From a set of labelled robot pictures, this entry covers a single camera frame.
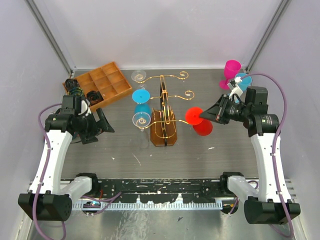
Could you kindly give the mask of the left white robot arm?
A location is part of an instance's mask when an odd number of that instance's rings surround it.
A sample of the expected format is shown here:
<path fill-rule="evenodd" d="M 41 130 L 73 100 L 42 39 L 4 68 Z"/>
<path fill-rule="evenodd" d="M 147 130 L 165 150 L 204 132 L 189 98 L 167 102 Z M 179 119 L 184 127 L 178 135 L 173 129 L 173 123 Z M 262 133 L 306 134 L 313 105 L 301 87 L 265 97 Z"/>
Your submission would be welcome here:
<path fill-rule="evenodd" d="M 27 193 L 18 197 L 18 205 L 33 221 L 66 221 L 73 203 L 83 196 L 95 198 L 100 183 L 95 173 L 79 173 L 67 186 L 61 187 L 61 175 L 67 150 L 78 134 L 82 144 L 98 141 L 102 133 L 114 133 L 101 108 L 96 120 L 83 96 L 65 95 L 57 113 L 47 117 L 40 128 L 44 148 L 34 180 Z"/>

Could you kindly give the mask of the light blue plastic wine glass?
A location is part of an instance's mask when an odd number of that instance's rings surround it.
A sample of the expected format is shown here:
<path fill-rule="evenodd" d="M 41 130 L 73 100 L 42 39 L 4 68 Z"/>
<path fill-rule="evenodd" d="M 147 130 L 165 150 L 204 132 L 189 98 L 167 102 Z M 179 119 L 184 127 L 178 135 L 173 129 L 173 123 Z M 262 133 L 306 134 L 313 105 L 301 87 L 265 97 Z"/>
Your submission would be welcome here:
<path fill-rule="evenodd" d="M 238 73 L 234 78 L 234 88 L 232 90 L 233 95 L 237 94 L 240 97 L 243 93 L 246 92 L 247 87 L 252 83 L 252 78 L 246 73 Z"/>

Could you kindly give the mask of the magenta plastic wine glass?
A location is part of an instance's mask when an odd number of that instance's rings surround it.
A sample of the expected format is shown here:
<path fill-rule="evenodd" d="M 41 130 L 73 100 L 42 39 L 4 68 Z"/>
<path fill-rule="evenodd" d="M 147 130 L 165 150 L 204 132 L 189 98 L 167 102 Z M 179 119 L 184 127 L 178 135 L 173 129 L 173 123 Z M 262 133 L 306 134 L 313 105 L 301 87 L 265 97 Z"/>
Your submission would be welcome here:
<path fill-rule="evenodd" d="M 239 73 L 241 68 L 242 68 L 242 65 L 237 60 L 234 60 L 234 59 L 228 60 L 225 63 L 224 71 L 223 71 L 225 79 L 221 80 L 219 82 L 220 88 L 223 89 L 223 90 L 228 90 L 229 89 L 229 87 L 228 87 L 229 81 L 231 79 L 233 79 L 236 76 L 236 74 Z"/>

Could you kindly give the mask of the red plastic wine glass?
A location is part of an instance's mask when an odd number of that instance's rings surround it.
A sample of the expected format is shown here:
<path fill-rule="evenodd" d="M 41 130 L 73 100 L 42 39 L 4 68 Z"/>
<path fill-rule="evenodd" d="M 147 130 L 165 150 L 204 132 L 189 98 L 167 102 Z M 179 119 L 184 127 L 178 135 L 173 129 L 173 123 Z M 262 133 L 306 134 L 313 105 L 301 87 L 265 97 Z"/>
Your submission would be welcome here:
<path fill-rule="evenodd" d="M 192 125 L 194 131 L 199 136 L 208 136 L 213 131 L 213 125 L 209 120 L 200 117 L 203 110 L 194 106 L 189 108 L 185 113 L 185 121 Z"/>

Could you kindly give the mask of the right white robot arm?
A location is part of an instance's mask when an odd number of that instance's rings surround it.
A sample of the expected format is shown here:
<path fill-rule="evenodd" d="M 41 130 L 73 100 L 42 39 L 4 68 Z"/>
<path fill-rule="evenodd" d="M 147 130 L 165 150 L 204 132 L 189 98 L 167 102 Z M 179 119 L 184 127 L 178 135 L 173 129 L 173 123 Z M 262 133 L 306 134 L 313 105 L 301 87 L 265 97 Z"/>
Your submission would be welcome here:
<path fill-rule="evenodd" d="M 258 169 L 258 189 L 252 187 L 239 172 L 224 172 L 219 191 L 225 197 L 235 194 L 244 204 L 249 224 L 283 225 L 301 213 L 298 203 L 286 186 L 280 155 L 280 126 L 277 115 L 268 113 L 268 90 L 250 86 L 245 100 L 235 102 L 236 95 L 223 94 L 200 117 L 226 125 L 231 120 L 243 123 L 254 148 Z"/>

